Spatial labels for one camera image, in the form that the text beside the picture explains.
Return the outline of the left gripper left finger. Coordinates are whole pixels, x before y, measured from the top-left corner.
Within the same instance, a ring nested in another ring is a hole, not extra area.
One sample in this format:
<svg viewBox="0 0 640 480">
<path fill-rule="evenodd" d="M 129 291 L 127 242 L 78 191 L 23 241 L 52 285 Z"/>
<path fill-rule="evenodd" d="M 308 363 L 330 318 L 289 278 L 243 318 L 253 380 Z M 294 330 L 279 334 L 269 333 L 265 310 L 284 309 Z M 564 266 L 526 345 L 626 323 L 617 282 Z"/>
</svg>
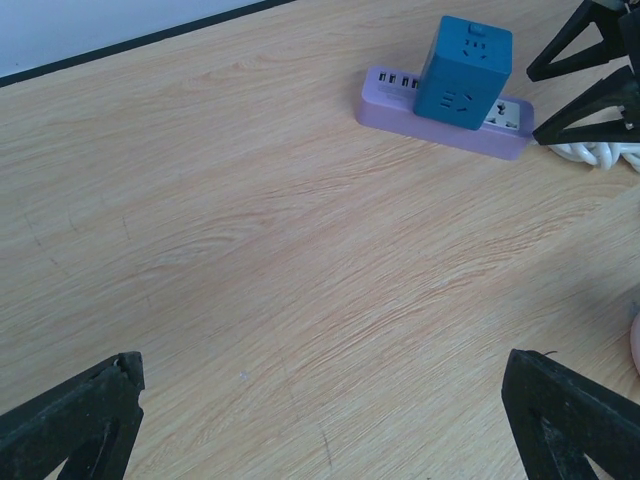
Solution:
<svg viewBox="0 0 640 480">
<path fill-rule="evenodd" d="M 144 412 L 138 351 L 111 356 L 1 416 L 1 477 L 122 479 Z"/>
</svg>

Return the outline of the purple power strip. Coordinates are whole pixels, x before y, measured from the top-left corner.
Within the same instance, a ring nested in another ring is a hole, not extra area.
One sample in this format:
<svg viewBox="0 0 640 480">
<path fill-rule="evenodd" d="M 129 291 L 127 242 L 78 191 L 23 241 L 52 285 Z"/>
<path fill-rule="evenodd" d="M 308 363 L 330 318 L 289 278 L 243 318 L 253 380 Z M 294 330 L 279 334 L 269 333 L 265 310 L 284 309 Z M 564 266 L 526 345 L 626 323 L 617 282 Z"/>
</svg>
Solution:
<svg viewBox="0 0 640 480">
<path fill-rule="evenodd" d="M 367 70 L 356 120 L 367 127 L 503 160 L 533 142 L 534 108 L 515 97 L 495 101 L 483 126 L 468 130 L 413 113 L 418 76 L 384 66 Z"/>
</svg>

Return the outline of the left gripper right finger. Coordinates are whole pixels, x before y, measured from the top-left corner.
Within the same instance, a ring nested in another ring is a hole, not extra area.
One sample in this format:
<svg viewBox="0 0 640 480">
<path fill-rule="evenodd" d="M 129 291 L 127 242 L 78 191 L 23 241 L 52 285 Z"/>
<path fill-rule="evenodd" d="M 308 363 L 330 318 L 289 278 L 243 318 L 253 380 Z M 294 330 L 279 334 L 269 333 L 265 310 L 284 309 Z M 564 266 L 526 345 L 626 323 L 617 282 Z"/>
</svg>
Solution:
<svg viewBox="0 0 640 480">
<path fill-rule="evenodd" d="M 501 398 L 527 477 L 639 477 L 639 405 L 532 350 L 510 352 Z"/>
</svg>

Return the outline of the dark blue cube adapter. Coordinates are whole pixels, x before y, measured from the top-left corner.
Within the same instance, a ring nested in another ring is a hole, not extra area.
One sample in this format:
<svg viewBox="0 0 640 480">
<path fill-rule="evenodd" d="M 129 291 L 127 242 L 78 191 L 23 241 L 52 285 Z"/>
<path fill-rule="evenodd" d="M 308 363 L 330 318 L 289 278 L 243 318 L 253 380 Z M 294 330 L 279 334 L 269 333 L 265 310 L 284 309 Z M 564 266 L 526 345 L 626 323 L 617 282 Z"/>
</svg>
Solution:
<svg viewBox="0 0 640 480">
<path fill-rule="evenodd" d="M 512 73 L 511 31 L 445 15 L 420 74 L 413 113 L 479 129 Z"/>
</svg>

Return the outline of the pink round socket base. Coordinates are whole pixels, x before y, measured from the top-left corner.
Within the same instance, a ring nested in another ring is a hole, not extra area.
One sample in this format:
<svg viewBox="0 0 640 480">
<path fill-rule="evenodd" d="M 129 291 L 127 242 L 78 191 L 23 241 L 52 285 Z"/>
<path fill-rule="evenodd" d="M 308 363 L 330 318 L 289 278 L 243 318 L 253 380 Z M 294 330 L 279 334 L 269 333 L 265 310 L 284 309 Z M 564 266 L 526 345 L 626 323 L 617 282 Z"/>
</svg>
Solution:
<svg viewBox="0 0 640 480">
<path fill-rule="evenodd" d="M 630 350 L 634 367 L 640 373 L 640 314 L 632 322 L 630 330 Z"/>
</svg>

